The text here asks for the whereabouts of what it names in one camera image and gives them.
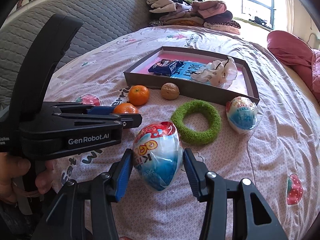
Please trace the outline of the person's left hand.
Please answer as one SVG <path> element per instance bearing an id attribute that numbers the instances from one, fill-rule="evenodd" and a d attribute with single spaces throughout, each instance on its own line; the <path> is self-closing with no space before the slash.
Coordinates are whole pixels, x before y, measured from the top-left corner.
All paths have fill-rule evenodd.
<path id="1" fill-rule="evenodd" d="M 53 172 L 57 164 L 56 160 L 45 162 L 46 169 L 37 175 L 35 185 L 40 194 L 49 191 L 53 182 Z M 7 152 L 1 152 L 1 200 L 5 203 L 16 203 L 16 193 L 12 188 L 12 179 L 25 175 L 31 167 L 27 159 L 12 157 Z"/>

